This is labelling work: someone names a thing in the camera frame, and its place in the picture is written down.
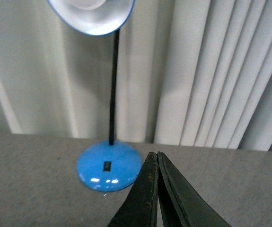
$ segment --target lamp shade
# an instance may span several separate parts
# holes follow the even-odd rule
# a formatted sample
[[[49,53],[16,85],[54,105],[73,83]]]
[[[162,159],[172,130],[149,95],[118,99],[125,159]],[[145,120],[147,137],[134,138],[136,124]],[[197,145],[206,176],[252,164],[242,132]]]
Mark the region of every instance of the lamp shade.
[[[129,17],[134,2],[135,0],[106,0],[95,8],[78,7],[75,1],[70,0],[48,0],[65,23],[87,35],[107,35],[118,30]]]

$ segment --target gray carpeted surface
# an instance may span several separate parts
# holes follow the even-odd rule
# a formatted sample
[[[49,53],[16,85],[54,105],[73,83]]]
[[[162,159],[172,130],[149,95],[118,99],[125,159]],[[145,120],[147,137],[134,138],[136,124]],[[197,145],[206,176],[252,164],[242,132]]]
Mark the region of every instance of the gray carpeted surface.
[[[81,184],[76,160],[95,142],[0,134],[0,226],[106,226],[130,187],[105,195]],[[143,160],[164,152],[231,226],[272,227],[272,152],[132,145]]]

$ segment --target curtain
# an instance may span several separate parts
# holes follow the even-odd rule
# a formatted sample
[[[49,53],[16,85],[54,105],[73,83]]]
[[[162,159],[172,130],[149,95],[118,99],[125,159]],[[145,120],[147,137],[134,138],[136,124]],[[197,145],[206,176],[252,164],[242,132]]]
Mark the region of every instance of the curtain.
[[[45,0],[0,1],[0,132],[107,139],[112,49]],[[272,150],[272,0],[136,0],[116,137]]]

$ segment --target blue lamp shade rim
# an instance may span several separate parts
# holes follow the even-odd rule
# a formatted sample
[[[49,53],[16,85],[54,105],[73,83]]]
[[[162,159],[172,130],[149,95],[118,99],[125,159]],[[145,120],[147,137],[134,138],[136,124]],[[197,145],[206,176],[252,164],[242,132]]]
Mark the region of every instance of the blue lamp shade rim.
[[[77,174],[87,187],[113,192],[131,185],[137,178],[142,161],[132,146],[115,141],[96,143],[82,152],[77,161]]]
[[[135,0],[106,0],[97,9],[81,10],[70,6],[66,0],[47,2],[63,22],[81,33],[92,36],[108,35],[117,31],[125,24],[135,4]]]

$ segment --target blue lamp base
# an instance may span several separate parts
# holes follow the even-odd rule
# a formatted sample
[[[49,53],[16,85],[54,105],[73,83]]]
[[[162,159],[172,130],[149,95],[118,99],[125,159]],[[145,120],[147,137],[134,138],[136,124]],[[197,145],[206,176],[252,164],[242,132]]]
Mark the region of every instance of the blue lamp base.
[[[77,173],[87,187],[114,192],[132,184],[141,169],[141,157],[132,146],[115,141],[96,143],[83,151],[77,161]]]

